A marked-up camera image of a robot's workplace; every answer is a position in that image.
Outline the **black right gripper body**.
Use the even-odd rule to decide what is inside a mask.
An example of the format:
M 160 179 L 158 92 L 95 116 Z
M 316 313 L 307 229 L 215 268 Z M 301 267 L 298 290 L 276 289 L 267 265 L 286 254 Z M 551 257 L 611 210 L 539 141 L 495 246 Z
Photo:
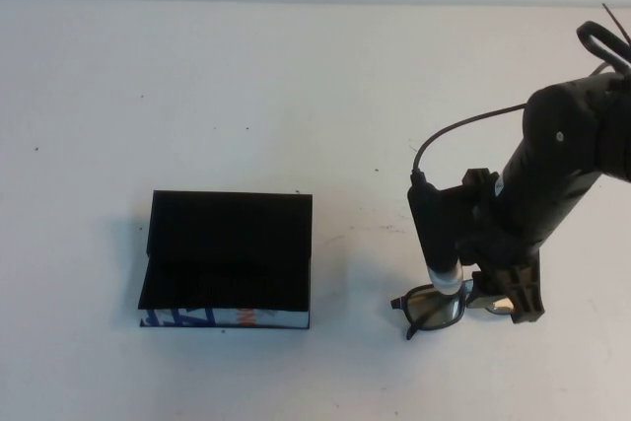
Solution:
M 520 143 L 499 174 L 469 169 L 471 223 L 457 242 L 459 263 L 522 267 L 538 260 L 542 245 L 600 177 L 596 145 Z

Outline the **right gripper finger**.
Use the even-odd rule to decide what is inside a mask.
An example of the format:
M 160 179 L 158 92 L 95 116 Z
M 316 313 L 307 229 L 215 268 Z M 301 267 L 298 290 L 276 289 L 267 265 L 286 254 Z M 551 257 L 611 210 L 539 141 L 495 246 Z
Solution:
M 513 303 L 512 322 L 536 322 L 545 313 L 541 299 L 539 251 L 512 265 L 508 275 L 507 296 Z
M 478 263 L 479 269 L 472 273 L 473 304 L 494 304 L 501 299 L 501 289 L 497 283 L 496 269 L 487 263 Z

